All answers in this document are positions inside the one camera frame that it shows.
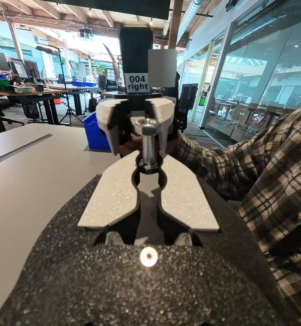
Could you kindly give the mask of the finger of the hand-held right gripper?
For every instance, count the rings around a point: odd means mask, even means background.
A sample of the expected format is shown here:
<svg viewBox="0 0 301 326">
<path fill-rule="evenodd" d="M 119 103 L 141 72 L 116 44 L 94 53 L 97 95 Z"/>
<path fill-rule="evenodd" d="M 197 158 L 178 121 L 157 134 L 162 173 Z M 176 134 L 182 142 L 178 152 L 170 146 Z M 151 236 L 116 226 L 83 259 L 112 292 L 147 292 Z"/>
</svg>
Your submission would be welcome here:
<svg viewBox="0 0 301 326">
<path fill-rule="evenodd" d="M 127 99 L 102 100 L 96 107 L 99 129 L 108 140 L 113 155 L 127 156 L 129 147 L 129 101 Z"/>
<path fill-rule="evenodd" d="M 155 151 L 158 157 L 164 158 L 167 153 L 173 152 L 173 145 L 177 143 L 177 130 L 173 124 L 175 104 L 165 97 L 145 101 L 152 119 L 156 120 L 158 125 L 154 136 Z"/>
</svg>

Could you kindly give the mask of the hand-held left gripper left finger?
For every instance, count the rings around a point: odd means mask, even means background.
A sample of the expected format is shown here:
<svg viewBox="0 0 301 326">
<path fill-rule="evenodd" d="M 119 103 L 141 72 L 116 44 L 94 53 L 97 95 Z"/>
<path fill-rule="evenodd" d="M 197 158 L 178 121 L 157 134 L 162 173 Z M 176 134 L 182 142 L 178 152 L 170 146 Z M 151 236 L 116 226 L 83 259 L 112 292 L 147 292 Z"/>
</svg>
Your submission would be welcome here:
<svg viewBox="0 0 301 326">
<path fill-rule="evenodd" d="M 102 174 L 77 226 L 95 230 L 136 229 L 140 223 L 137 160 L 140 152 L 113 163 Z"/>
</svg>

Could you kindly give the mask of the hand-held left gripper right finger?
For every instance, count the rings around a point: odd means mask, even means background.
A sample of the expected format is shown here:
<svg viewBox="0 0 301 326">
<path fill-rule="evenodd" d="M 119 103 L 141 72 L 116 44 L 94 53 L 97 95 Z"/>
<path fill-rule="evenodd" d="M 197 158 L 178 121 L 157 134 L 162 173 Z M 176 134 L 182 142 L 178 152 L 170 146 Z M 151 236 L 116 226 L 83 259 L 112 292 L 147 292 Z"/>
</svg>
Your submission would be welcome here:
<svg viewBox="0 0 301 326">
<path fill-rule="evenodd" d="M 163 232 L 217 232 L 218 222 L 196 175 L 173 157 L 160 153 L 158 225 Z"/>
</svg>

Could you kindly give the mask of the blue parts bin with divider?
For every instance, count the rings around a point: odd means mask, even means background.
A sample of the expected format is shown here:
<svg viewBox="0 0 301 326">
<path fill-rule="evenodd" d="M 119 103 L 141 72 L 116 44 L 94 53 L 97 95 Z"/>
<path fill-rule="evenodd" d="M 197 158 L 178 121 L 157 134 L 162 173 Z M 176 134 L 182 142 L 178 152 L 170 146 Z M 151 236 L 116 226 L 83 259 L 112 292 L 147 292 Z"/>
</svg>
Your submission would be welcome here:
<svg viewBox="0 0 301 326">
<path fill-rule="evenodd" d="M 98 126 L 96 112 L 91 113 L 83 119 L 83 126 L 90 149 L 111 151 L 107 138 L 103 135 Z"/>
</svg>

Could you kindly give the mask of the silver hex bolt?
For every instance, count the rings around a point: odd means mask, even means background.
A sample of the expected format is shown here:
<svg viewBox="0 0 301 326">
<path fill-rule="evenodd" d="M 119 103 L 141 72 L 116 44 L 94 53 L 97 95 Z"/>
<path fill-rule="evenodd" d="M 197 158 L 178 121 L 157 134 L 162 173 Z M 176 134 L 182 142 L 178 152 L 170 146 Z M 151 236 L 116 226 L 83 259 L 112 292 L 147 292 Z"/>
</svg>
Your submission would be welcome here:
<svg viewBox="0 0 301 326">
<path fill-rule="evenodd" d="M 142 161 L 146 165 L 157 163 L 155 137 L 159 134 L 160 124 L 156 119 L 143 118 L 135 123 L 135 131 L 143 137 Z"/>
</svg>

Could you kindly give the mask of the silver hex nut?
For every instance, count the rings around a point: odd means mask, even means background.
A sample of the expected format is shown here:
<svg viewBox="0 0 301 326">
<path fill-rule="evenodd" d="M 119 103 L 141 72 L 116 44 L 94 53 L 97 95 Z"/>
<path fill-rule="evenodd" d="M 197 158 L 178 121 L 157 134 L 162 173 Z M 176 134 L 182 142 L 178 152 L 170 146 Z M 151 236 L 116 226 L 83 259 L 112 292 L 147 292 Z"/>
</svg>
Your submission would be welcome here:
<svg viewBox="0 0 301 326">
<path fill-rule="evenodd" d="M 155 174 L 158 173 L 158 164 L 154 163 L 152 165 L 146 165 L 144 162 L 140 162 L 139 171 L 143 174 Z"/>
</svg>

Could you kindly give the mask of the person's right forearm plaid sleeve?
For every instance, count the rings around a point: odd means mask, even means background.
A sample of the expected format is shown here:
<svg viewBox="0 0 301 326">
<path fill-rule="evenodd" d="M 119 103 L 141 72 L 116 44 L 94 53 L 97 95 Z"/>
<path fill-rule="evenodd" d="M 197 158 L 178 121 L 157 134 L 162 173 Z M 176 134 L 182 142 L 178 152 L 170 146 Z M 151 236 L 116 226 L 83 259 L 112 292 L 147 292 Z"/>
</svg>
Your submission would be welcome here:
<svg viewBox="0 0 301 326">
<path fill-rule="evenodd" d="M 249 141 L 207 149 L 178 133 L 173 156 L 219 194 L 242 200 L 294 199 L 301 203 L 301 108 Z"/>
</svg>

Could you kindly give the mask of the person's right hand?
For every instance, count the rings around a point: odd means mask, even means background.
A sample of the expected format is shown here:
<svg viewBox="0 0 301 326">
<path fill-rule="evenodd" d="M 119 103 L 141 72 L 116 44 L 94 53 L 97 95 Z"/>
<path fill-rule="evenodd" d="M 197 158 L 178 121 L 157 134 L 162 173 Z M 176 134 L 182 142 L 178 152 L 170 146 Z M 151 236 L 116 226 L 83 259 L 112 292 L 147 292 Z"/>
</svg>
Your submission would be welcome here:
<svg viewBox="0 0 301 326">
<path fill-rule="evenodd" d="M 131 134 L 128 141 L 119 147 L 120 157 L 123 158 L 134 151 L 142 151 L 143 137 Z"/>
</svg>

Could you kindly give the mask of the black computer monitor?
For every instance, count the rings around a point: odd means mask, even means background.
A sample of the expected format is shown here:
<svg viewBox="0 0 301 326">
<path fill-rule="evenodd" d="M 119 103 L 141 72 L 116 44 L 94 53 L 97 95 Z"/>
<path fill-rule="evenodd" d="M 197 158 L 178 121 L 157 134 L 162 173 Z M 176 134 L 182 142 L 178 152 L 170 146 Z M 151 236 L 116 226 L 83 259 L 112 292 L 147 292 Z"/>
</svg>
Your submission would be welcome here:
<svg viewBox="0 0 301 326">
<path fill-rule="evenodd" d="M 37 63 L 31 60 L 24 59 L 24 66 L 26 68 L 27 75 L 32 82 L 40 82 L 40 75 L 38 71 Z"/>
</svg>

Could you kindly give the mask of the black tripod light stand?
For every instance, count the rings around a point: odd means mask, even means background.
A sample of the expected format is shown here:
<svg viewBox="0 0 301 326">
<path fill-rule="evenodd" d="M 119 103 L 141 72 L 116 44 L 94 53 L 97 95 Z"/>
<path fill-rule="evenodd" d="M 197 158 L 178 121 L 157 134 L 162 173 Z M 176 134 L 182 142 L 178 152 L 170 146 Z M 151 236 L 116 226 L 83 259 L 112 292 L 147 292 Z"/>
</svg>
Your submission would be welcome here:
<svg viewBox="0 0 301 326">
<path fill-rule="evenodd" d="M 65 116 L 63 117 L 63 119 L 65 117 L 69 117 L 69 125 L 70 127 L 72 127 L 72 119 L 71 119 L 71 116 L 72 116 L 72 110 L 71 110 L 71 107 L 70 107 L 70 104 L 69 104 L 69 98 L 68 98 L 68 91 L 67 91 L 67 86 L 66 86 L 66 83 L 65 83 L 65 76 L 64 76 L 64 70 L 63 70 L 63 61 L 62 61 L 62 58 L 61 58 L 61 51 L 59 49 L 59 47 L 57 46 L 51 46 L 51 45 L 46 45 L 46 44 L 42 44 L 42 43 L 37 43 L 38 45 L 36 46 L 36 50 L 39 50 L 39 51 L 43 51 L 47 54 L 50 54 L 50 55 L 56 55 L 58 53 L 58 56 L 59 56 L 59 61 L 60 61 L 60 65 L 61 65 L 61 70 L 62 70 L 62 76 L 63 76 L 63 86 L 64 86 L 64 90 L 65 90 L 65 96 L 66 96 L 66 100 L 67 100 L 67 112 L 65 114 Z"/>
</svg>

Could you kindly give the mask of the monitor showing white page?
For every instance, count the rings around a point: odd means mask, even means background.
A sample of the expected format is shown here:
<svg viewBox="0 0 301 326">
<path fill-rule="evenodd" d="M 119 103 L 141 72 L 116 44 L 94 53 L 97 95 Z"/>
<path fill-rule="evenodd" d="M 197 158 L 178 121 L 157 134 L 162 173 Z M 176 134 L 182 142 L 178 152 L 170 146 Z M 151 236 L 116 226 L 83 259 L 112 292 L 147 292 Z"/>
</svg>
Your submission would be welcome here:
<svg viewBox="0 0 301 326">
<path fill-rule="evenodd" d="M 22 60 L 16 58 L 10 58 L 9 60 L 12 72 L 18 75 L 21 79 L 29 79 L 28 72 Z"/>
</svg>

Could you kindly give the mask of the silver ventilation duct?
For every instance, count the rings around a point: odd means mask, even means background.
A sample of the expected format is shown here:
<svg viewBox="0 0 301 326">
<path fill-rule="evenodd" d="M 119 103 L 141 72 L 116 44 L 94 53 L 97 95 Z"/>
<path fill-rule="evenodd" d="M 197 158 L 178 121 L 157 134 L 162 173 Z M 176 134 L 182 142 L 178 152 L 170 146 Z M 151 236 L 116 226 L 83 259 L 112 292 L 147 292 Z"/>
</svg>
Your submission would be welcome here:
<svg viewBox="0 0 301 326">
<path fill-rule="evenodd" d="M 187 27 L 189 26 L 190 22 L 196 15 L 197 11 L 203 4 L 204 0 L 191 0 L 189 5 L 184 13 L 184 16 L 179 24 L 178 34 L 177 34 L 177 43 L 180 41 L 182 35 L 186 31 Z"/>
</svg>

